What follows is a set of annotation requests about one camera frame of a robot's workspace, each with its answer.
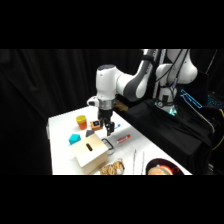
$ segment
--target marker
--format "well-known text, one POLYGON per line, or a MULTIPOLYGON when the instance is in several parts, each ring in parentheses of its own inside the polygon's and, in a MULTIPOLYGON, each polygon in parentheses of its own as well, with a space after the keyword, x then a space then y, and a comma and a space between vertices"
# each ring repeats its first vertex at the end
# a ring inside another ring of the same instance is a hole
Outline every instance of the marker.
POLYGON ((117 129, 117 128, 119 128, 121 125, 119 124, 116 128, 114 128, 114 129, 117 129))
POLYGON ((117 144, 121 144, 122 142, 125 142, 126 140, 128 140, 129 138, 131 138, 131 135, 127 135, 124 138, 121 138, 117 141, 117 144))

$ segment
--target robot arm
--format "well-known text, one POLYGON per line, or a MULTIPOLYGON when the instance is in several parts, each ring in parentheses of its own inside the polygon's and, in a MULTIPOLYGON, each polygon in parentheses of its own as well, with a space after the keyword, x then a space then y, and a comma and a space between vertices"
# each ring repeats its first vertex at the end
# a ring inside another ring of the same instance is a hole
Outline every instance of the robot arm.
POLYGON ((156 76, 159 82, 155 85, 153 98, 156 98, 160 86, 157 107, 174 115, 176 110, 173 101, 177 94, 176 85, 193 82, 198 70, 191 62, 190 49, 168 49, 167 57, 172 64, 163 64, 158 67, 156 76))
POLYGON ((147 88, 148 79, 152 73, 154 62, 159 56, 159 49, 144 49, 143 58, 136 75, 124 74, 114 65, 103 65, 97 70, 97 96, 88 100, 87 104, 99 108, 100 126, 105 124, 107 135, 114 132, 111 122, 114 102, 117 94, 131 102, 141 99, 147 88))

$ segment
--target cyan cube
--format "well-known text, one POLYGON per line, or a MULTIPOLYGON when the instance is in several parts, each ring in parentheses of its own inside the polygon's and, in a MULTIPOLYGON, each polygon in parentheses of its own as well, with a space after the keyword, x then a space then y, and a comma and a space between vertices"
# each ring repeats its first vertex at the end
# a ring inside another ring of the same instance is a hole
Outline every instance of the cyan cube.
POLYGON ((69 139, 70 145, 74 145, 75 143, 81 141, 80 135, 72 135, 69 139))

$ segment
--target white table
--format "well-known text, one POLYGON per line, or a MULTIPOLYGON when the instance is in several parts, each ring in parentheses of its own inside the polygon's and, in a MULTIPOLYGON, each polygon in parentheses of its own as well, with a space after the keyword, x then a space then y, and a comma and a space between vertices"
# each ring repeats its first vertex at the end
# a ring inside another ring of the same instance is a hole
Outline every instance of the white table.
MULTIPOLYGON (((90 122, 97 120, 97 110, 98 109, 95 107, 85 107, 49 119, 53 175, 82 175, 68 140, 72 134, 80 134, 81 139, 85 138, 86 131, 91 130, 90 122), (76 123, 76 117, 79 115, 85 115, 87 117, 87 130, 81 131, 79 129, 78 124, 76 123)), ((141 175, 143 152, 145 152, 144 174, 145 168, 151 160, 161 158, 174 163, 185 175, 191 175, 185 168, 144 137, 115 112, 112 121, 115 122, 115 126, 120 124, 121 127, 116 129, 110 137, 107 137, 105 128, 101 131, 97 131, 96 134, 101 139, 108 139, 115 147, 115 153, 109 156, 108 164, 122 158, 125 165, 124 175, 133 175, 135 149, 137 150, 137 153, 134 175, 141 175), (131 138, 126 142, 117 145, 116 141, 126 135, 131 135, 131 138)))

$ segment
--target green light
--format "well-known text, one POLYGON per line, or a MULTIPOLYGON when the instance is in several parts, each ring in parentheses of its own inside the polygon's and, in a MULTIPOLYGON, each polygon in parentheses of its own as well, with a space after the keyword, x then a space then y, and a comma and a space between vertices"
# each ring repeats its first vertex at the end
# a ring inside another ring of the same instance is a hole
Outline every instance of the green light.
POLYGON ((171 108, 169 114, 175 116, 175 115, 176 115, 176 113, 175 113, 175 109, 173 110, 173 108, 171 108))

